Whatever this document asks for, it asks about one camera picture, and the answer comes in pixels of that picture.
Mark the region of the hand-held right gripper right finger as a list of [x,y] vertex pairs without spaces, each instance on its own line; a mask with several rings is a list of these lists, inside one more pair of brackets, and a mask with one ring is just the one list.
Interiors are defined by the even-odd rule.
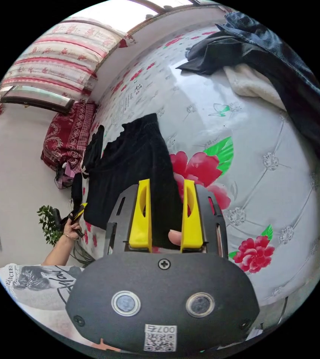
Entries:
[[200,207],[195,182],[184,180],[182,238],[180,251],[200,251],[203,247],[203,234]]

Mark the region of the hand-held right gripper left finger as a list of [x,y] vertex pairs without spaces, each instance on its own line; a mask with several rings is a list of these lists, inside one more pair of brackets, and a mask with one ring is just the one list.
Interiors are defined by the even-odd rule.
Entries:
[[137,251],[152,250],[150,179],[141,180],[138,184],[129,246]]

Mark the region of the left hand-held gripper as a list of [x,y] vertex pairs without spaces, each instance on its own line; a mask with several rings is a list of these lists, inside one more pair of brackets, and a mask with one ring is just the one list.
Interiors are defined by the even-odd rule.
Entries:
[[62,230],[62,232],[64,230],[64,225],[65,225],[65,223],[67,221],[67,218],[71,218],[73,221],[79,221],[80,222],[80,219],[81,219],[86,207],[87,207],[87,203],[81,203],[76,209],[74,209],[72,212],[70,212],[66,218],[63,218],[61,220],[60,229]]

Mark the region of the person's left hand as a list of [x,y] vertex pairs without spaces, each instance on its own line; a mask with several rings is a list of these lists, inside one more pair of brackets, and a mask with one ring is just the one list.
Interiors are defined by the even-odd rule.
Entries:
[[67,221],[64,225],[63,235],[73,240],[82,238],[83,232],[79,221],[73,221],[71,218],[67,218]]

